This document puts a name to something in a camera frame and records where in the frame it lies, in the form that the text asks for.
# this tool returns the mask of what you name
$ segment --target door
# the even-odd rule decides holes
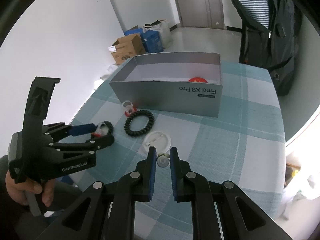
[[[222,29],[220,0],[176,0],[182,27]]]

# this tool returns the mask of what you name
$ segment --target cardboard box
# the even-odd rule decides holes
[[[141,41],[146,52],[148,53],[163,52],[163,46],[162,46],[159,32],[148,30],[144,33],[142,28],[138,28],[138,26],[135,26],[130,30],[125,31],[124,35],[127,36],[133,33],[140,34]]]
[[[189,82],[193,77],[208,83]],[[220,55],[163,52],[135,56],[109,84],[120,102],[130,100],[137,108],[218,117]]]
[[[138,33],[117,39],[116,42],[109,47],[109,51],[118,65],[128,58],[145,54],[146,52],[142,45],[140,34]]]

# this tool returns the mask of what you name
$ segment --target blue box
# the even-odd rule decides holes
[[[161,43],[159,32],[148,30],[147,32],[143,32],[142,28],[138,28],[137,26],[133,27],[130,30],[124,32],[124,36],[140,33],[140,37],[142,40],[142,44],[148,53],[157,53],[163,52],[163,46]]]

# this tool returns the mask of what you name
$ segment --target teal and white tablecloth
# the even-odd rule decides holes
[[[151,110],[156,119],[152,130],[169,134],[172,147],[193,171],[214,182],[235,182],[272,217],[281,200],[285,171],[284,126],[275,89],[265,69],[222,61],[221,71],[218,118]],[[133,129],[144,127],[144,117],[139,118]],[[71,176],[82,190],[97,180],[117,181],[146,158],[144,136],[129,137],[125,120],[106,80],[72,121],[74,125],[110,121],[115,127],[115,142],[97,152],[96,167]],[[65,141],[83,142],[84,136]],[[135,216],[137,237],[192,239],[191,204],[174,202],[169,167],[157,167],[153,200],[136,203]]]

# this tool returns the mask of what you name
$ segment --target human hand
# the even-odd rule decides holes
[[[53,201],[55,179],[48,180],[44,187],[39,183],[27,178],[25,182],[15,184],[14,179],[11,179],[9,171],[5,176],[5,185],[9,196],[17,203],[21,205],[28,205],[28,200],[24,191],[28,191],[34,194],[40,194],[42,192],[42,202],[46,207],[49,207]]]

